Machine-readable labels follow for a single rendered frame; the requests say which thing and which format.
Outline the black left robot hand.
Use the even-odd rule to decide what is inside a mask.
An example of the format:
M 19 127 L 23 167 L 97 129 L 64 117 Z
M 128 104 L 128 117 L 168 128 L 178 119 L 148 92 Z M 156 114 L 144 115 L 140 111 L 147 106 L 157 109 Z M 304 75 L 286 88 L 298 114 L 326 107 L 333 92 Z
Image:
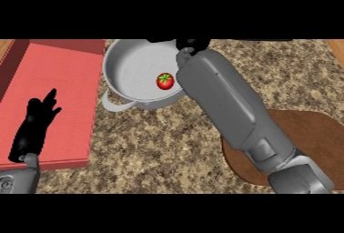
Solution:
M 44 99 L 30 98 L 26 104 L 26 114 L 16 136 L 7 159 L 22 163 L 22 156 L 27 153 L 39 154 L 47 128 L 61 108 L 53 109 L 55 104 L 55 89 L 53 88 Z

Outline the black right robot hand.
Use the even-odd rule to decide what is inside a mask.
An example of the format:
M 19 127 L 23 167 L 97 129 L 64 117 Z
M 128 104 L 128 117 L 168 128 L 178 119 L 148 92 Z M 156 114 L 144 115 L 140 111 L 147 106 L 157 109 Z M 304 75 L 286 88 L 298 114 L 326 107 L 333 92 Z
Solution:
M 194 56 L 197 52 L 206 49 L 210 39 L 148 38 L 147 42 L 166 45 L 171 49 L 179 51 L 182 56 Z

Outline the red tomato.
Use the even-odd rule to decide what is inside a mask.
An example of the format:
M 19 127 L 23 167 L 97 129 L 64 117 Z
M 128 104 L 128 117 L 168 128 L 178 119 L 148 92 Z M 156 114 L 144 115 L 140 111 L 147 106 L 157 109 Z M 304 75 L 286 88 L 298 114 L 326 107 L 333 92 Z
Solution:
M 162 73 L 156 77 L 156 87 L 162 90 L 169 90 L 172 88 L 172 85 L 174 85 L 172 75 L 169 73 Z

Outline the grey metal pot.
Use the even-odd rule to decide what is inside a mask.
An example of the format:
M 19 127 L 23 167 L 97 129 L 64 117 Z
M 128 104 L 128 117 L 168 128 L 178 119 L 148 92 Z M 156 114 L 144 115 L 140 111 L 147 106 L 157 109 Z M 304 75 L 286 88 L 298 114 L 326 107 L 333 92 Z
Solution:
M 120 112 L 132 106 L 157 109 L 179 99 L 184 91 L 178 83 L 169 90 L 160 90 L 156 85 L 163 73 L 175 77 L 177 52 L 174 41 L 150 43 L 146 39 L 116 39 L 112 42 L 101 63 L 109 86 L 101 96 L 106 110 Z

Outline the brown wooden cutting board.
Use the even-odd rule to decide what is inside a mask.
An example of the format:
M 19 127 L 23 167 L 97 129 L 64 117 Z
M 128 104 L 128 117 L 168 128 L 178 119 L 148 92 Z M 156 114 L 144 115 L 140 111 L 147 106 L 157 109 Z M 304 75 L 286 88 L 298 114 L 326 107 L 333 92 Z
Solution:
M 270 110 L 268 114 L 296 148 L 311 157 L 335 190 L 344 190 L 344 126 L 323 113 L 295 110 Z M 222 154 L 233 174 L 244 182 L 267 186 L 267 174 L 250 164 L 246 155 L 221 140 Z

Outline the red rectangular block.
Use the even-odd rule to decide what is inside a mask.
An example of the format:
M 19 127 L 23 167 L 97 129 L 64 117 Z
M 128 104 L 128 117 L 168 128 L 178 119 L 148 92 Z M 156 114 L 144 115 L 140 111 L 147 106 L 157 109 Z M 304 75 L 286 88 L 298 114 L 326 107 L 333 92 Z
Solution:
M 0 170 L 23 167 L 7 160 L 11 141 L 27 100 L 44 98 L 50 91 L 61 111 L 48 126 L 39 167 L 86 166 L 103 52 L 101 39 L 29 39 L 10 46 L 5 58 L 16 62 L 0 64 L 0 80 L 10 79 L 0 99 Z

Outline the pale wooden strip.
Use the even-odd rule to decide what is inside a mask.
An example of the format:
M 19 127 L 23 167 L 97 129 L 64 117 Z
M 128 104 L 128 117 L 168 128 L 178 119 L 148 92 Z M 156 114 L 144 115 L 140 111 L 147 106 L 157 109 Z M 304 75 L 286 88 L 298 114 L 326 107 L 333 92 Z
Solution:
M 336 61 L 344 68 L 344 39 L 327 39 L 326 43 L 330 47 L 330 50 L 333 52 Z
M 13 39 L 0 39 L 0 64 L 2 63 L 8 49 L 11 48 L 11 45 L 14 43 Z

